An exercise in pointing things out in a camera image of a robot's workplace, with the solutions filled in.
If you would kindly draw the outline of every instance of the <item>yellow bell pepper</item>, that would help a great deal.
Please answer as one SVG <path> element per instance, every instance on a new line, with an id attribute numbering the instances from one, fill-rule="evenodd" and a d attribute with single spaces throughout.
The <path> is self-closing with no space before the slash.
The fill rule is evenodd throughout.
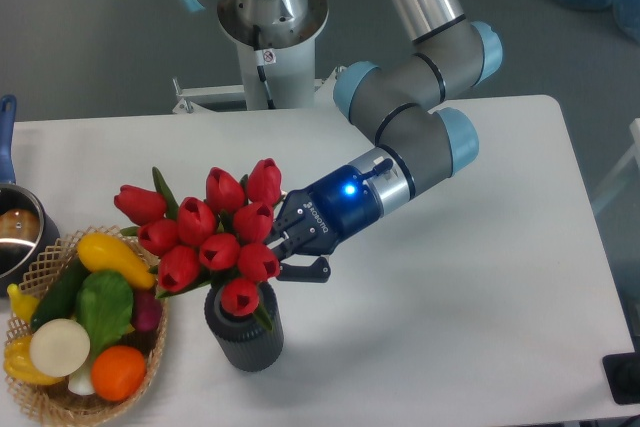
<path id="1" fill-rule="evenodd" d="M 4 371 L 14 379 L 29 384 L 53 385 L 64 380 L 64 377 L 51 377 L 43 374 L 33 366 L 29 357 L 31 336 L 20 337 L 4 349 Z"/>
<path id="2" fill-rule="evenodd" d="M 134 289 L 149 290 L 156 278 L 147 264 L 121 239 L 95 232 L 78 241 L 78 257 L 91 272 L 115 270 L 127 279 Z"/>
<path id="3" fill-rule="evenodd" d="M 11 301 L 11 310 L 16 314 L 16 317 L 27 324 L 31 322 L 31 316 L 38 307 L 40 299 L 36 299 L 32 295 L 23 294 L 16 284 L 10 284 L 7 287 L 7 294 L 9 294 L 9 300 Z"/>

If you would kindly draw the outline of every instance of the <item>wicker basket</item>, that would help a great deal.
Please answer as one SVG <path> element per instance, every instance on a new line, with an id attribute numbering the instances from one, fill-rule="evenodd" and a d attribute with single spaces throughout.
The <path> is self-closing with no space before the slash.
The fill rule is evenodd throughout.
<path id="1" fill-rule="evenodd" d="M 73 235 L 58 239 L 54 246 L 47 247 L 45 252 L 31 264 L 20 284 L 23 293 L 42 298 L 49 286 L 58 278 L 69 261 L 76 255 L 76 245 L 85 234 L 103 232 L 125 240 L 147 264 L 154 264 L 157 259 L 140 247 L 135 239 L 124 238 L 118 227 L 90 227 L 86 231 L 78 231 Z M 123 402 L 109 402 L 97 395 L 79 396 L 67 389 L 63 381 L 52 386 L 36 386 L 7 376 L 9 393 L 20 406 L 20 411 L 42 425 L 56 426 L 94 426 L 106 422 L 127 411 L 145 393 L 156 374 L 164 348 L 167 334 L 168 303 L 163 301 L 163 312 L 160 325 L 155 332 L 133 332 L 125 335 L 119 344 L 130 345 L 142 351 L 147 360 L 147 375 L 138 390 Z M 31 334 L 29 326 L 18 319 L 15 314 L 9 319 L 7 330 L 8 345 L 14 339 Z"/>

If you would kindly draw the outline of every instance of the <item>tulip bouquet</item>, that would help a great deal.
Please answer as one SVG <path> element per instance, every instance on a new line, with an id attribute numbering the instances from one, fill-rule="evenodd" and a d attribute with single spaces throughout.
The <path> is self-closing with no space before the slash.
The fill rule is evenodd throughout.
<path id="1" fill-rule="evenodd" d="M 240 181 L 214 167 L 206 198 L 178 204 L 160 171 L 152 169 L 155 191 L 123 185 L 114 204 L 136 224 L 123 229 L 159 258 L 157 297 L 212 285 L 223 289 L 221 306 L 235 317 L 254 315 L 267 330 L 271 320 L 258 285 L 280 273 L 276 256 L 264 244 L 282 201 L 282 175 L 273 159 L 260 160 Z"/>

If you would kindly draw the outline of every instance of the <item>blue light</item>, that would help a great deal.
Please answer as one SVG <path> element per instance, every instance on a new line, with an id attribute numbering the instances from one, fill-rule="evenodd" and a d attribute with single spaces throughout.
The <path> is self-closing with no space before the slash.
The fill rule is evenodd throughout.
<path id="1" fill-rule="evenodd" d="M 353 184 L 347 184 L 343 187 L 342 191 L 345 193 L 345 195 L 353 195 L 356 193 L 356 186 Z"/>

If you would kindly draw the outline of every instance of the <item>black vase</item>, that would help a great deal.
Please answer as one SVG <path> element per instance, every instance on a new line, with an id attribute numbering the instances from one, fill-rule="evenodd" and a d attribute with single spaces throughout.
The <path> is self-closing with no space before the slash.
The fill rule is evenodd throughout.
<path id="1" fill-rule="evenodd" d="M 234 317 L 220 305 L 222 289 L 212 288 L 204 303 L 204 316 L 231 365 L 246 372 L 257 372 L 273 364 L 282 352 L 284 333 L 273 288 L 262 282 L 258 286 L 273 330 L 264 329 L 252 315 Z"/>

